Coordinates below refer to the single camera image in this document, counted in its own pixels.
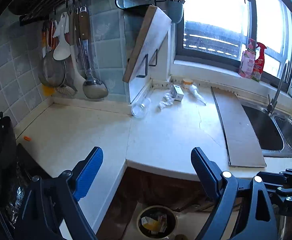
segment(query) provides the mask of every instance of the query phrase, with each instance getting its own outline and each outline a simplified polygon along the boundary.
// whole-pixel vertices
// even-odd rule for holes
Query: red spray bottle
[[[261,80],[261,76],[262,76],[263,68],[264,68],[264,64],[265,64],[264,51],[265,51],[265,49],[267,49],[267,47],[260,42],[256,42],[256,43],[257,43],[257,48],[260,47],[261,50],[259,52],[259,58],[257,60],[255,60],[253,73],[252,73],[252,79],[259,82]]]

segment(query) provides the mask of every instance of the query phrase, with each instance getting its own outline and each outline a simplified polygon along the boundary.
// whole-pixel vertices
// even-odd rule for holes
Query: wooden cutting board
[[[224,130],[230,166],[266,167],[254,129],[234,93],[212,88]]]
[[[149,63],[159,49],[170,28],[172,20],[158,7],[150,5],[146,11],[135,47],[127,64],[123,81],[129,83],[141,68],[145,68],[145,56]]]

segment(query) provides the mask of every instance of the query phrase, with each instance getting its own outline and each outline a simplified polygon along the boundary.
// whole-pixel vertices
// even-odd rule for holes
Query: kitchen sink
[[[262,153],[268,157],[292,157],[292,118],[262,104],[239,99],[255,131]]]

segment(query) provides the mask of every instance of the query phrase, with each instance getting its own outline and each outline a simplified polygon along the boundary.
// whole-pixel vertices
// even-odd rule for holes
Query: white countertop
[[[235,168],[228,165],[224,134],[210,88],[200,87],[206,106],[185,92],[182,102],[160,111],[165,90],[154,90],[144,119],[106,111],[53,104],[21,134],[21,142],[52,177],[72,170],[94,146],[102,148],[103,164],[85,198],[79,201],[87,221],[97,232],[129,167],[179,179],[198,180],[190,152],[201,147],[222,171],[252,178],[260,170],[292,168],[292,158],[266,157],[267,167]],[[23,136],[32,138],[28,142]]]

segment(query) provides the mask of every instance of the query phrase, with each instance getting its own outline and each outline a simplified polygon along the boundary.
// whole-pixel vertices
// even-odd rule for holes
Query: plastic bag
[[[165,93],[164,98],[166,99],[166,102],[165,101],[159,102],[159,108],[161,110],[163,110],[163,108],[165,108],[167,106],[171,106],[174,104],[174,98],[173,98],[173,95],[170,91]]]
[[[189,87],[189,91],[194,95],[194,97],[197,100],[202,101],[205,105],[207,104],[207,102],[205,101],[205,99],[200,94],[198,94],[198,88],[195,85],[191,85]]]

